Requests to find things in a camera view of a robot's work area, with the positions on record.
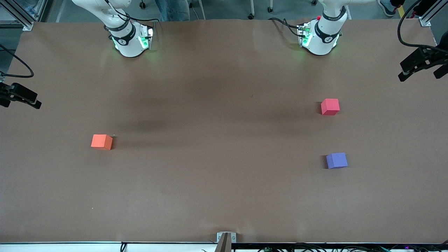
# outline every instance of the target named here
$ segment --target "jeans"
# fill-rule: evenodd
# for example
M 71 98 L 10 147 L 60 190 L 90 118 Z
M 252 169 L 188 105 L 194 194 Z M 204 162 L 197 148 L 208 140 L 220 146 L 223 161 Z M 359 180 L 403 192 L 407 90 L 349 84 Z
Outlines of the jeans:
M 189 21 L 188 0 L 155 0 L 160 11 L 160 21 Z

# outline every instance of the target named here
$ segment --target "metal bracket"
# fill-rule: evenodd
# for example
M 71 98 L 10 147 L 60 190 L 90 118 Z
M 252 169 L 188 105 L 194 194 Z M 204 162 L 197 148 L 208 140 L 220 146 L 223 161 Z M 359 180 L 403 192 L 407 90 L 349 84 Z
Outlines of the metal bracket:
M 232 243 L 237 242 L 237 234 L 234 232 L 218 232 L 216 233 L 216 242 L 218 243 L 220 241 L 220 238 L 223 234 L 228 233 L 230 235 Z
M 31 31 L 33 29 L 34 22 L 31 22 L 31 25 L 29 27 L 24 26 L 22 31 Z
M 422 27 L 426 27 L 426 26 L 431 26 L 431 22 L 424 22 L 423 20 L 422 20 L 422 17 L 418 17 L 418 20 L 420 21 L 420 25 L 422 26 Z
M 218 237 L 219 235 L 219 242 L 216 246 L 215 252 L 231 252 L 232 251 L 232 243 L 233 238 L 235 238 L 235 241 L 237 240 L 237 234 L 231 233 L 231 232 L 219 232 L 216 234 Z

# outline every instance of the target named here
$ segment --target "red cube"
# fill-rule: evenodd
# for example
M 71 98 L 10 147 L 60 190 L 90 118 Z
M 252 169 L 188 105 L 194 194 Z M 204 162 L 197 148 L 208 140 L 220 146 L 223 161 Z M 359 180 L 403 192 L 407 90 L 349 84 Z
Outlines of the red cube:
M 338 99 L 325 99 L 320 104 L 322 109 L 322 115 L 334 116 L 339 112 L 339 100 Z
M 112 148 L 112 137 L 108 135 L 93 135 L 90 146 L 97 150 L 110 151 Z

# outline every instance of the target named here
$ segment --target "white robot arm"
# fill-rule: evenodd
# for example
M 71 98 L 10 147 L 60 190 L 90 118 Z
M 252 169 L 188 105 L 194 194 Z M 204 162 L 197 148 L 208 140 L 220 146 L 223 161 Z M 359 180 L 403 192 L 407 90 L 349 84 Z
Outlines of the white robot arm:
M 323 5 L 321 18 L 314 19 L 298 28 L 301 46 L 316 55 L 325 55 L 336 46 L 339 32 L 347 20 L 345 5 L 368 4 L 375 0 L 319 0 Z
M 115 48 L 125 57 L 136 57 L 148 49 L 153 35 L 148 28 L 131 21 L 121 8 L 128 7 L 131 0 L 72 0 L 99 18 L 112 34 Z

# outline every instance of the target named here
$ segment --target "orange cube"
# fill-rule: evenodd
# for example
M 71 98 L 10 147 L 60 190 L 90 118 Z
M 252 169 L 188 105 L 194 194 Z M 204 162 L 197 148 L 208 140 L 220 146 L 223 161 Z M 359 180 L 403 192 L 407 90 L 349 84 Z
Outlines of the orange cube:
M 110 151 L 112 148 L 112 137 L 108 135 L 93 135 L 92 148 Z

